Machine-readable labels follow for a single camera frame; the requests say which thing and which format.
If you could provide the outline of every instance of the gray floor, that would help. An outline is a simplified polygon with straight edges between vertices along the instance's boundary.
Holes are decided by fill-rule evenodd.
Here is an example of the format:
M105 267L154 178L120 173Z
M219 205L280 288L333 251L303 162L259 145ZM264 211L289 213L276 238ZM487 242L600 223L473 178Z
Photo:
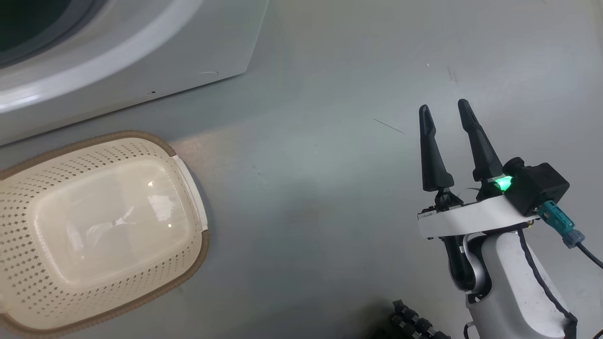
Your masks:
M591 0L273 0L246 74L0 148L4 167L145 130L204 192L212 243L201 270L69 337L362 338L403 299L461 338L464 296L442 243L416 227L433 199L421 190L419 106L432 109L454 191L476 186L461 97L501 160L547 161L569 180L561 205L603 257L602 22ZM579 338L592 337L603 273L542 223L528 241Z

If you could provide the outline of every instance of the green light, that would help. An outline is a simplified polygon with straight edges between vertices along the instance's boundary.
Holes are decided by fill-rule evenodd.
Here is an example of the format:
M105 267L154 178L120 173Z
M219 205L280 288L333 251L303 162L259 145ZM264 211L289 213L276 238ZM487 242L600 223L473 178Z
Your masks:
M496 179L496 183L498 184L498 187L500 187L501 191L506 191L509 186L511 186L511 179L513 177L504 177L504 178L500 178L500 179Z

